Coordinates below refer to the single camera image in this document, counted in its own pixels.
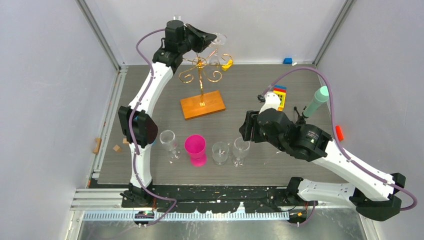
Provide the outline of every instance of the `colorful toy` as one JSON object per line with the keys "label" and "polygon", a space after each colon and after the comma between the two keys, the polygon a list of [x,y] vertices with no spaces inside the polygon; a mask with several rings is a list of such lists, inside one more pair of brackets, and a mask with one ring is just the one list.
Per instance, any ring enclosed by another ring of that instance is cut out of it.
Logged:
{"label": "colorful toy", "polygon": [[277,94],[279,99],[281,100],[281,104],[278,107],[278,111],[281,112],[284,110],[284,103],[286,102],[286,91],[287,87],[279,85],[275,85],[273,89],[273,92]]}

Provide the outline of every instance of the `wooden block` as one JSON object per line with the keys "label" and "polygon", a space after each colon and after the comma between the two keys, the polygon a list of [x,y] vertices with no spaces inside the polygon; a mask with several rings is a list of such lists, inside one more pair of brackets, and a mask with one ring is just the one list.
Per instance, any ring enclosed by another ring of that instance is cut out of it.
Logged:
{"label": "wooden block", "polygon": [[117,152],[117,153],[120,153],[122,151],[122,148],[120,146],[118,146],[118,145],[115,145],[113,147],[113,150],[115,150],[115,152]]}
{"label": "wooden block", "polygon": [[93,150],[94,154],[98,154],[99,150],[100,150],[100,145],[102,144],[102,139],[101,138],[96,138],[95,141],[97,142],[95,145],[95,148]]}
{"label": "wooden block", "polygon": [[203,95],[204,106],[200,104],[200,95],[181,99],[184,119],[190,120],[198,117],[225,111],[223,98],[220,91],[208,92]]}

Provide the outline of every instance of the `glass cup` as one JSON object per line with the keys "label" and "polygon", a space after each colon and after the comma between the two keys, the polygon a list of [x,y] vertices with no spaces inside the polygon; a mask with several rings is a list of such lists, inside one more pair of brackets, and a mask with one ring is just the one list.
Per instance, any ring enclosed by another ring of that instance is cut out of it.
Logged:
{"label": "glass cup", "polygon": [[218,165],[223,165],[228,158],[229,147],[228,144],[222,141],[216,142],[212,146],[213,161]]}
{"label": "glass cup", "polygon": [[171,130],[165,130],[160,133],[159,136],[162,147],[168,151],[168,157],[172,160],[179,159],[181,157],[181,149],[177,146],[175,139],[175,133]]}
{"label": "glass cup", "polygon": [[242,137],[237,138],[232,146],[232,163],[234,166],[243,166],[245,163],[245,157],[249,154],[251,143],[244,141]]}

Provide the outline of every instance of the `purple cable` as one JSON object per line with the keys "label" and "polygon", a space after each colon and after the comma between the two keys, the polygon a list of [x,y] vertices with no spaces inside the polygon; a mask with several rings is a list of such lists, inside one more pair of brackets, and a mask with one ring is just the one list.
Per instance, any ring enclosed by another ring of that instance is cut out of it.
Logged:
{"label": "purple cable", "polygon": [[303,221],[302,223],[299,223],[299,225],[297,224],[297,223],[293,223],[293,222],[290,222],[290,224],[291,225],[293,225],[293,226],[303,226],[303,225],[305,225],[307,222],[309,222],[309,220],[312,218],[312,216],[314,215],[314,213],[315,213],[315,205],[316,205],[316,202],[315,201],[313,201],[313,205],[312,205],[312,211],[310,212],[310,215],[309,215],[309,217],[308,218],[306,218],[306,220],[305,221]]}
{"label": "purple cable", "polygon": [[[284,73],[283,75],[279,76],[274,82],[272,82],[265,89],[265,91],[262,92],[262,96],[265,96],[265,94],[267,94],[267,92],[272,87],[274,87],[274,85],[277,84],[282,78],[284,78],[285,76],[287,76],[287,75],[289,75],[289,74],[291,74],[291,73],[293,73],[295,71],[298,71],[298,70],[309,70],[309,71],[312,71],[312,72],[318,74],[322,78],[322,80],[324,81],[325,85],[327,86],[328,93],[329,93],[329,102],[330,102],[331,128],[332,128],[333,135],[334,136],[337,136],[337,134],[336,134],[336,124],[335,124],[336,121],[335,121],[335,117],[334,117],[333,93],[332,93],[332,90],[331,90],[331,87],[330,87],[330,83],[327,80],[326,76],[324,76],[324,74],[322,72],[318,71],[317,69],[312,68],[312,67],[308,67],[308,66],[300,66],[300,67],[294,68],[294,69],[292,69],[292,70]],[[384,184],[387,184],[388,183],[388,181],[386,179],[381,178],[381,177],[377,176],[376,174],[370,172],[365,167],[363,167],[359,163],[357,163],[355,160],[351,160],[351,157],[345,152],[345,149],[342,147],[342,144],[340,143],[340,141],[339,141],[339,139],[337,137],[334,138],[334,141],[335,141],[335,144],[337,145],[337,148],[340,150],[340,152],[343,154],[343,156],[348,161],[350,161],[353,165],[355,165],[357,168],[361,169],[362,171],[364,171],[365,173],[367,173],[371,177],[379,180],[380,182],[382,182]],[[410,209],[415,208],[415,206],[417,206],[418,200],[417,200],[417,198],[411,192],[409,192],[408,190],[404,189],[403,187],[400,187],[400,186],[395,185],[393,183],[390,183],[389,186],[391,186],[391,187],[393,187],[393,188],[395,188],[395,189],[397,189],[397,190],[405,193],[406,195],[408,195],[408,196],[410,196],[412,198],[412,201],[413,201],[412,204],[409,205],[409,206],[407,206],[407,207],[402,207],[400,209],[401,211],[410,210]]]}
{"label": "purple cable", "polygon": [[138,99],[137,103],[135,104],[134,109],[132,109],[131,114],[129,115],[129,121],[128,121],[128,125],[129,125],[129,132],[131,134],[131,139],[132,142],[135,145],[135,153],[132,157],[132,168],[134,169],[134,175],[135,178],[137,179],[138,183],[140,184],[140,186],[143,188],[144,191],[146,191],[146,193],[148,193],[149,195],[151,195],[152,197],[155,197],[157,199],[162,199],[165,201],[173,201],[173,204],[171,205],[170,208],[168,208],[168,210],[165,211],[165,213],[160,216],[158,219],[154,220],[153,222],[150,222],[146,225],[147,226],[151,226],[156,224],[159,220],[161,220],[163,217],[165,217],[166,214],[168,214],[177,204],[177,200],[175,198],[167,198],[167,197],[163,197],[163,196],[159,196],[154,194],[153,192],[149,191],[142,183],[142,180],[139,177],[139,173],[137,172],[137,168],[136,168],[136,155],[140,155],[140,150],[139,150],[139,145],[137,144],[137,140],[136,140],[136,136],[134,135],[134,130],[133,130],[133,117],[134,117],[134,113],[136,112],[136,109],[138,108],[139,104],[141,103],[141,101],[143,100],[143,97],[145,96],[147,90],[149,89],[150,85],[153,82],[154,79],[154,75],[155,75],[155,71],[153,70],[153,66],[152,63],[143,55],[143,53],[139,50],[139,45],[140,43],[147,37],[149,37],[152,34],[161,32],[161,31],[165,31],[165,29],[159,29],[156,31],[152,31],[151,33],[148,33],[147,35],[145,35],[144,37],[142,37],[137,44],[135,45],[135,49],[137,50],[138,54],[140,54],[140,56],[146,61],[146,63],[148,64],[149,68],[150,68],[150,72],[151,72],[151,77],[150,80],[148,81],[147,87],[144,89],[143,93],[141,94],[140,98]]}

